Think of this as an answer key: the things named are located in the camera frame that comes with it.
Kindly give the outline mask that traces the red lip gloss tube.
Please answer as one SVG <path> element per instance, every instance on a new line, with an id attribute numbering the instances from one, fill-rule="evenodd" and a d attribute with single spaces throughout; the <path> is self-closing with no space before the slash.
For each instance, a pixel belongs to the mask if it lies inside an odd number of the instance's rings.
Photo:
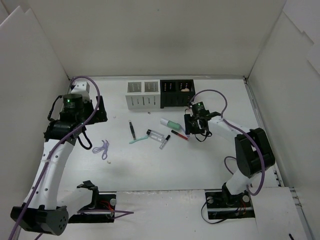
<path id="1" fill-rule="evenodd" d="M 182 135 L 182 134 L 180 134 L 179 132 L 177 132 L 177 131 L 175 131 L 175 130 L 171 130 L 171 133 L 173 133 L 174 135 L 176 135 L 176 136 L 178 136 L 178 137 L 180 137 L 180 138 L 182 138 L 182 139 L 184 139 L 184 140 L 186 140 L 186 141 L 189 140 L 189 138 L 188 138 L 187 136 Z"/>

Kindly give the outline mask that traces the black eyeliner pencil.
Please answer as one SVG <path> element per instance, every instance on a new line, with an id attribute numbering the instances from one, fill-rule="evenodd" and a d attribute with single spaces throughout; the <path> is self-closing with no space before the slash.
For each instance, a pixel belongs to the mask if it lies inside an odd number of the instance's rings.
<path id="1" fill-rule="evenodd" d="M 136 133 L 135 133 L 135 130 L 134 130 L 134 126 L 133 126 L 133 124 L 132 124 L 132 121 L 129 120 L 128 123 L 129 123 L 129 128 L 130 128 L 130 132 L 131 132 L 131 134 L 132 134 L 132 137 L 133 137 L 134 140 L 136 140 L 136 139 L 137 139 L 137 138 L 136 138 Z"/>

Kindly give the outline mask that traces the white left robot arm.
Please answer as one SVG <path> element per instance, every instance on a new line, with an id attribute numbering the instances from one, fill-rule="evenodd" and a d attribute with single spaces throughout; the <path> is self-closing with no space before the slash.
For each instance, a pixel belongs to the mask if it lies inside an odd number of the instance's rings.
<path id="1" fill-rule="evenodd" d="M 90 99 L 90 86 L 97 84 L 89 77 L 72 80 L 70 93 L 62 95 L 63 107 L 58 119 L 49 114 L 49 124 L 44 132 L 42 159 L 31 189 L 21 206 L 14 206 L 10 217 L 14 227 L 9 235 L 12 240 L 18 228 L 38 234 L 61 235 L 69 218 L 86 207 L 96 209 L 100 204 L 97 186 L 90 181 L 79 185 L 73 193 L 58 200 L 58 190 L 67 160 L 80 134 L 86 126 L 108 120 L 103 97 L 96 96 L 96 105 Z"/>

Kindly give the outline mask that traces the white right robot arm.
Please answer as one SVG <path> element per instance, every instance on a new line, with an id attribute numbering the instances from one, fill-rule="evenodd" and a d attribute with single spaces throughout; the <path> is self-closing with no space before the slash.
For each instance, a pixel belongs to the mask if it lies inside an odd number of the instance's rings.
<path id="1" fill-rule="evenodd" d="M 260 127 L 249 129 L 229 122 L 222 113 L 205 109 L 203 102 L 189 103 L 188 109 L 191 113 L 184 114 L 187 135 L 203 136 L 202 140 L 197 139 L 199 142 L 218 135 L 234 143 L 237 170 L 221 187 L 222 202 L 233 206 L 244 192 L 258 195 L 265 182 L 266 170 L 275 164 L 266 132 Z"/>

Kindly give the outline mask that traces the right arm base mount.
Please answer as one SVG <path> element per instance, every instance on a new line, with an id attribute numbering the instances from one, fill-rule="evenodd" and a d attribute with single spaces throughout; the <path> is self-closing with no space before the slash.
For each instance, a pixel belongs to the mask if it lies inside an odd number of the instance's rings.
<path id="1" fill-rule="evenodd" d="M 200 210 L 201 218 L 211 225 L 227 220 L 255 218 L 251 197 L 247 191 L 225 199 L 222 191 L 206 191 Z"/>

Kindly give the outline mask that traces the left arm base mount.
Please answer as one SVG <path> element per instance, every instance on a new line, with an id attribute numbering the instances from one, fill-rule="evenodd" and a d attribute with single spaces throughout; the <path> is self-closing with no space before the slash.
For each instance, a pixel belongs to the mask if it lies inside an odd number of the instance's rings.
<path id="1" fill-rule="evenodd" d="M 94 211 L 88 213 L 77 213 L 69 218 L 69 224 L 108 224 L 114 223 L 113 212 L 110 210 L 115 210 L 117 204 L 117 195 L 113 193 L 100 193 L 97 203 L 92 210 L 102 210 Z"/>

